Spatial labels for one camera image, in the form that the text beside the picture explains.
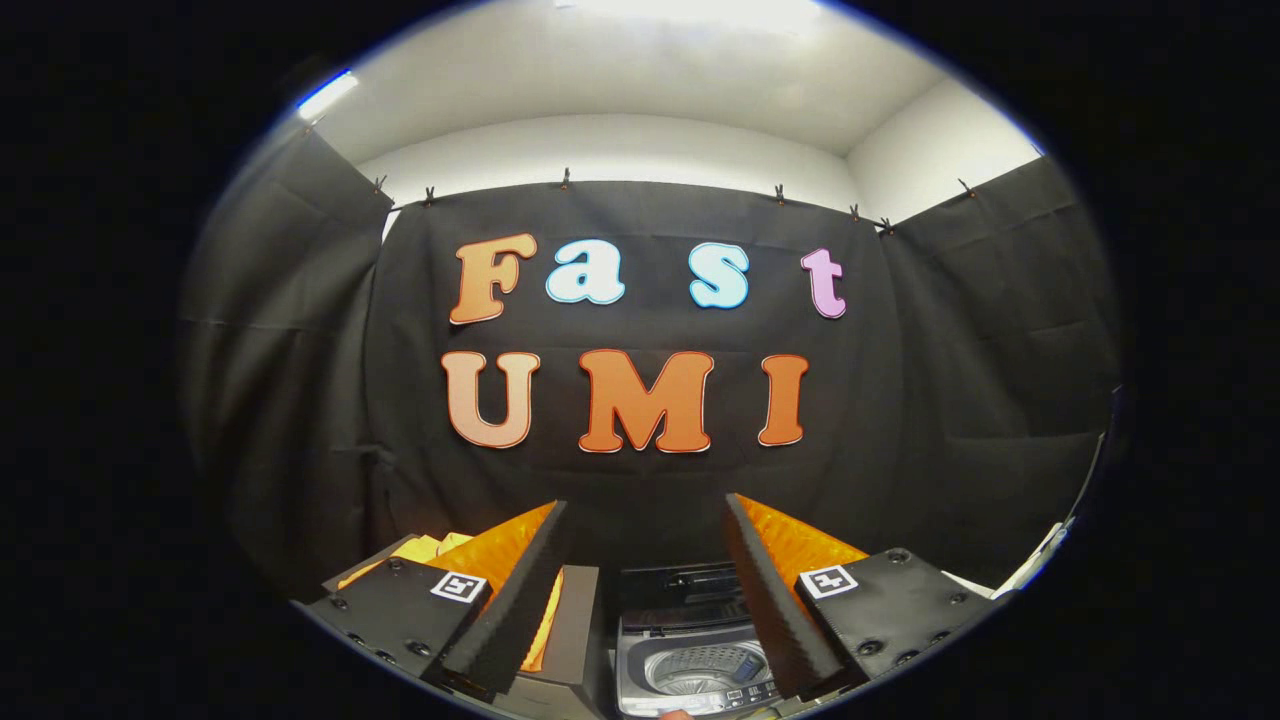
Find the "washing machine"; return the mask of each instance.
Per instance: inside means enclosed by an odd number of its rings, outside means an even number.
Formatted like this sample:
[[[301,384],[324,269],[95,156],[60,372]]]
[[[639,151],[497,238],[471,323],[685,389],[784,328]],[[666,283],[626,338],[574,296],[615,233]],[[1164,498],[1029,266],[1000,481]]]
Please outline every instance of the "washing machine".
[[[623,610],[618,620],[614,674],[623,717],[684,710],[727,719],[778,698],[731,566],[676,570],[657,582],[672,606]]]

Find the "pink letter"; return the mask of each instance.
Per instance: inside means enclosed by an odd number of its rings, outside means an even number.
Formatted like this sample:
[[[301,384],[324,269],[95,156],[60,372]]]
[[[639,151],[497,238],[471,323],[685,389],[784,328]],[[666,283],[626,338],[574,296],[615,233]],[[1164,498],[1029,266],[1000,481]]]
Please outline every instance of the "pink letter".
[[[824,318],[838,318],[845,314],[845,301],[836,297],[835,278],[844,277],[844,268],[831,261],[826,247],[814,250],[800,259],[800,266],[809,270],[809,287],[813,290],[813,306]]]

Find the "ceiling light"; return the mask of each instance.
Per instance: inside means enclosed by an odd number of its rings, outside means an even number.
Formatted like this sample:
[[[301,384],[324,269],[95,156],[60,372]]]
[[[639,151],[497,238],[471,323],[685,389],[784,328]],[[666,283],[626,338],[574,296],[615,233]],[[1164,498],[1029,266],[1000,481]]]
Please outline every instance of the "ceiling light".
[[[340,76],[326,82],[320,90],[312,92],[306,100],[298,104],[298,115],[303,120],[310,120],[312,118],[320,117],[330,105],[338,101],[339,97],[346,95],[352,87],[358,85],[356,82],[356,76],[351,74],[351,70],[343,72]]]

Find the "washing machine drum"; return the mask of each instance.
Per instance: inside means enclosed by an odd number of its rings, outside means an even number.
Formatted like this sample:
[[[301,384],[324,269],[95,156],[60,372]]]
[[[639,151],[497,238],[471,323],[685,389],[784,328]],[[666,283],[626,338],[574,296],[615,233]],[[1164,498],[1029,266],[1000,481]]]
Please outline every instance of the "washing machine drum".
[[[663,650],[644,664],[649,687],[671,696],[728,693],[769,678],[769,665],[756,641]]]

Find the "white wall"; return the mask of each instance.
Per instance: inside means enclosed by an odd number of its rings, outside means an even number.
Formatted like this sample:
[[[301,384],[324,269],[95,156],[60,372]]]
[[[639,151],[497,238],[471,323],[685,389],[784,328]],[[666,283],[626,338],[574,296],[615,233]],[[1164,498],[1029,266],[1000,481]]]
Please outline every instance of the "white wall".
[[[317,126],[324,135],[324,123]],[[360,165],[397,205],[525,183],[650,181],[773,195],[849,211],[845,159],[769,135],[652,115],[558,115],[444,135]],[[388,228],[394,218],[388,218]]]
[[[897,223],[1039,158],[1002,113],[945,79],[850,151],[859,211]]]

